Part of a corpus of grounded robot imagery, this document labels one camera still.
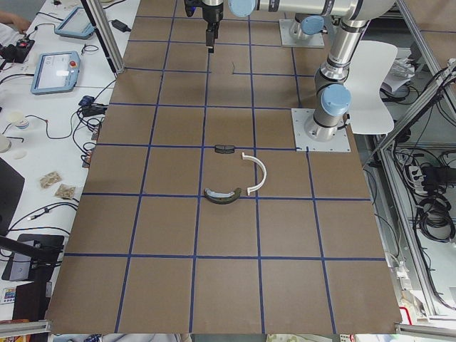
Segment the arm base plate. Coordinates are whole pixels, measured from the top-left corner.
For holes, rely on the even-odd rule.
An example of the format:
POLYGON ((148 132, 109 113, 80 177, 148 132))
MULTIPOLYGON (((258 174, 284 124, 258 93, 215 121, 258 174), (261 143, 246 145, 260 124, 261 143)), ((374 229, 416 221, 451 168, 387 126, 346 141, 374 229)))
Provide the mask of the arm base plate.
POLYGON ((350 152, 343 119, 332 128, 324 128, 314 121, 314 109, 292 108, 291 116, 297 152, 350 152))
POLYGON ((323 48, 324 19, 308 16, 301 21, 280 19, 281 45, 285 47, 323 48))

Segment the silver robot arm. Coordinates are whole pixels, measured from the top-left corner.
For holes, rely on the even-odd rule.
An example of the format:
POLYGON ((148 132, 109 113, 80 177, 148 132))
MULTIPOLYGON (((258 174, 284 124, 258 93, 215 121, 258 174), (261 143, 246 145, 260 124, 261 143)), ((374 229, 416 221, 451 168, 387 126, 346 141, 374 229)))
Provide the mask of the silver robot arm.
POLYGON ((289 28, 289 35, 298 41, 305 41, 321 33, 324 27, 322 16, 295 13, 289 28))
POLYGON ((229 10, 238 17, 247 17, 253 11, 295 14, 334 15, 341 18, 336 37, 327 59, 315 75, 318 105, 307 119, 306 134, 313 140, 332 140, 339 120, 348 112, 351 94, 344 86, 356 48, 370 21, 382 16, 393 1, 229 1, 229 10))

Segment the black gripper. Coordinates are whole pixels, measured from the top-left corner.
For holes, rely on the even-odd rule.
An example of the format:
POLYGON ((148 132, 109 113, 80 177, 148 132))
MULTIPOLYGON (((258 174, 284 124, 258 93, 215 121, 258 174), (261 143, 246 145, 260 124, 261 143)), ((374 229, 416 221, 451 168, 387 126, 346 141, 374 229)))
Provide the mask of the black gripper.
POLYGON ((214 44, 218 39, 218 23, 223 19, 223 0, 184 0, 187 17, 192 17, 196 8, 202 9, 202 18, 208 23, 206 30, 206 47, 214 53, 214 44))

